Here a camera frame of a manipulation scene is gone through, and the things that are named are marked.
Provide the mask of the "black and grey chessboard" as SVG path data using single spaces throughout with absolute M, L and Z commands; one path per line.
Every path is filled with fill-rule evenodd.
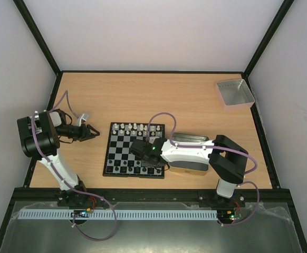
M 117 135 L 113 135 L 113 125 L 118 125 Z M 146 123 L 138 122 L 112 122 L 110 124 L 109 138 L 105 155 L 103 168 L 103 176 L 105 177 L 138 177 L 138 178 L 155 178 L 163 179 L 165 177 L 165 167 L 146 168 L 141 165 L 141 160 L 130 153 L 129 148 L 133 140 L 145 140 L 146 136 L 163 137 L 165 135 L 165 126 L 163 124 L 152 123 L 148 126 Z M 122 166 L 122 162 L 126 161 L 127 165 Z M 128 166 L 128 161 L 133 161 L 133 166 Z M 121 167 L 126 167 L 127 172 L 121 173 Z M 134 173 L 134 167 L 140 167 L 140 173 Z M 161 170 L 161 174 L 156 174 L 156 170 Z

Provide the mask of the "gold metal tin with pieces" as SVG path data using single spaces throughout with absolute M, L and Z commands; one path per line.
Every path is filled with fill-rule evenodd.
M 172 135 L 172 140 L 177 141 L 177 142 L 200 143 L 200 142 L 208 141 L 209 138 L 206 136 L 201 136 L 201 135 L 175 132 Z M 169 165 L 172 168 L 172 172 L 194 174 L 198 176 L 204 176 L 209 170 L 208 164 L 197 163 L 197 162 L 174 161 L 174 162 L 170 162 Z

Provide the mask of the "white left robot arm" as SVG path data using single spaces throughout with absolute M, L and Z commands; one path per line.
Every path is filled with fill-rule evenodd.
M 79 176 L 70 169 L 60 153 L 60 137 L 74 141 L 86 141 L 100 135 L 86 124 L 88 114 L 81 115 L 76 124 L 72 117 L 60 109 L 35 113 L 17 120 L 18 133 L 24 154 L 39 161 L 53 174 L 60 186 L 60 197 L 85 194 L 86 187 Z

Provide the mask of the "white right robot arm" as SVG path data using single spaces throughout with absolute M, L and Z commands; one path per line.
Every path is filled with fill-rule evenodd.
M 211 166 L 219 176 L 215 201 L 224 207 L 233 201 L 235 188 L 243 183 L 248 152 L 224 135 L 202 142 L 175 142 L 154 137 L 135 139 L 130 153 L 152 167 L 173 162 L 201 163 Z

